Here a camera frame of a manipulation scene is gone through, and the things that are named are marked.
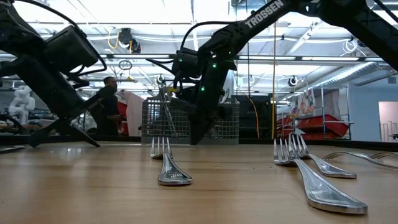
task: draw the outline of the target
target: wooden table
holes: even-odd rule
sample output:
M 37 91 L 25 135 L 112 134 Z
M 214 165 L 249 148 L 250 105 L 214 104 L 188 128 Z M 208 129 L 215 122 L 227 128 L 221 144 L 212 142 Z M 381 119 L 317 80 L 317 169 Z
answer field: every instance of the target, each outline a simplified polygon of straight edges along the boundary
M 354 151 L 310 150 L 320 157 Z M 173 153 L 177 165 L 193 177 L 192 185 L 158 185 L 162 161 L 150 160 L 148 146 L 103 142 L 94 148 L 75 142 L 0 154 L 0 223 L 398 222 L 398 171 L 355 157 L 331 163 L 357 173 L 358 179 L 325 178 L 368 204 L 365 216 L 308 206 L 300 172 L 276 166 L 272 146 L 173 147 Z

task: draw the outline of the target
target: white humanoid robot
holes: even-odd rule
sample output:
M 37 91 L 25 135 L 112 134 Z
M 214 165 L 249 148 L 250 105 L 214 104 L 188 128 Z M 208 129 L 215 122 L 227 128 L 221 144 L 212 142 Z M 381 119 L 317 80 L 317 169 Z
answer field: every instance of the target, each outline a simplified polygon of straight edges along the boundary
M 19 122 L 21 125 L 27 124 L 29 111 L 35 108 L 35 99 L 30 97 L 31 92 L 32 90 L 29 86 L 19 86 L 14 92 L 14 100 L 8 108 L 8 112 L 11 116 L 19 114 Z

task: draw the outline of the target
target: man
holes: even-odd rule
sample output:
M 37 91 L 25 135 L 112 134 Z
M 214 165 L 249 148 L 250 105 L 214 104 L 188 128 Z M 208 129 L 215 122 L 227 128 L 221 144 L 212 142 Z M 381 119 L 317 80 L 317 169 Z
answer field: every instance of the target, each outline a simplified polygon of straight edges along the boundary
M 113 86 L 118 89 L 118 83 L 113 77 L 104 78 L 104 84 Z M 122 120 L 122 116 L 118 109 L 118 98 L 113 95 L 110 98 L 104 99 L 101 104 L 104 106 L 104 119 L 101 124 L 97 124 L 97 133 L 100 135 L 118 135 L 118 122 Z

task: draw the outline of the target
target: wire basket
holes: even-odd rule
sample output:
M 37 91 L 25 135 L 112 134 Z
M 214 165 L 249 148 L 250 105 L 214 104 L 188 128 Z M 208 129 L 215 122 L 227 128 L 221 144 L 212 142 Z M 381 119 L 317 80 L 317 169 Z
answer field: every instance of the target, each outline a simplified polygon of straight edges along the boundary
M 200 144 L 239 143 L 239 103 L 226 102 L 223 106 L 231 108 L 230 116 L 219 120 Z M 151 143 L 153 137 L 169 138 L 170 142 L 175 144 L 190 142 L 188 114 L 170 106 L 169 101 L 144 100 L 141 128 L 143 143 Z

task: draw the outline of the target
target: fork handle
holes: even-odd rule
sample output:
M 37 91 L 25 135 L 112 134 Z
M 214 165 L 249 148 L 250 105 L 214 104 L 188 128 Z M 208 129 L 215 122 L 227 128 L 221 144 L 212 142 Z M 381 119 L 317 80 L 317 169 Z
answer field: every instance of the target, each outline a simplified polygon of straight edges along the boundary
M 308 203 L 318 209 L 331 212 L 366 214 L 368 206 L 338 190 L 325 179 L 322 179 L 302 160 L 293 160 L 303 177 L 305 196 Z
M 320 159 L 316 155 L 308 154 L 309 157 L 317 164 L 318 170 L 327 177 L 337 177 L 337 178 L 345 178 L 345 179 L 356 179 L 356 174 L 347 172 L 343 169 L 335 167 L 328 162 Z

